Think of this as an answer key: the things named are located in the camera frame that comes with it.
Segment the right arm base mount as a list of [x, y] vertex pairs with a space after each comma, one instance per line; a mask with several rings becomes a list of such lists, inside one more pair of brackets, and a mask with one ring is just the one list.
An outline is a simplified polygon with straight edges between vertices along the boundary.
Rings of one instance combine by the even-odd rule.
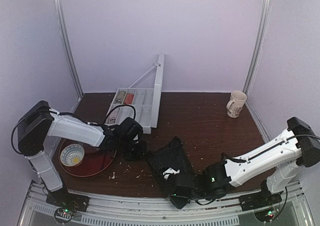
[[261, 183], [260, 189], [260, 192], [239, 197], [241, 209], [243, 212], [254, 210], [254, 217], [261, 223], [272, 223], [281, 215], [287, 204], [288, 189], [284, 188], [285, 200], [281, 209], [283, 191], [272, 194], [268, 190], [266, 180]]

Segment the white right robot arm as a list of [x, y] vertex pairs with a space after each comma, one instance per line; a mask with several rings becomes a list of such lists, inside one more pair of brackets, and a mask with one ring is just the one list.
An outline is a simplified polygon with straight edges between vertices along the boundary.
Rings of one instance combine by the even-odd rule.
[[208, 203], [221, 199], [235, 188], [272, 168], [276, 171], [260, 185], [258, 193], [239, 198], [243, 210], [257, 209], [281, 202], [281, 194], [301, 166], [312, 167], [320, 161], [320, 138], [310, 125], [297, 117], [273, 140], [235, 158], [222, 154], [221, 160], [200, 175], [167, 175], [165, 192], [172, 199]]

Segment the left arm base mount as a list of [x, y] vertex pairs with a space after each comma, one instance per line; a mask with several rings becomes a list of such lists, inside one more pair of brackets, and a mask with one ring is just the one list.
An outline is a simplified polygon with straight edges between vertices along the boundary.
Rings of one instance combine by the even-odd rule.
[[57, 206], [53, 218], [62, 225], [69, 223], [78, 212], [85, 213], [89, 206], [88, 196], [70, 193], [66, 186], [54, 192], [43, 186], [42, 192], [46, 195], [48, 204]]

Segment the black striped underwear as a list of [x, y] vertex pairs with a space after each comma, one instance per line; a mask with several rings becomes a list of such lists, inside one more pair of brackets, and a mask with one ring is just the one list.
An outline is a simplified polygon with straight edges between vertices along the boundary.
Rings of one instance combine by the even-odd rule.
[[169, 195], [165, 192], [164, 171], [172, 168], [175, 171], [180, 170], [180, 173], [194, 174], [193, 167], [183, 149], [183, 143], [177, 136], [174, 136], [168, 144], [160, 149], [148, 152], [147, 163], [165, 198], [168, 198]]

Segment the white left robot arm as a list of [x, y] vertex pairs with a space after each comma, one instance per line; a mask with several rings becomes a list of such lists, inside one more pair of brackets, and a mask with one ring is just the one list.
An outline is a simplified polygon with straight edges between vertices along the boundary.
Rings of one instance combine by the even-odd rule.
[[101, 151], [120, 151], [127, 161], [139, 160], [147, 152], [143, 127], [134, 117], [107, 125], [81, 119], [70, 112], [58, 112], [42, 100], [24, 114], [11, 132], [11, 147], [23, 155], [43, 181], [49, 193], [64, 191], [65, 184], [44, 150], [46, 137], [59, 137], [87, 144]]

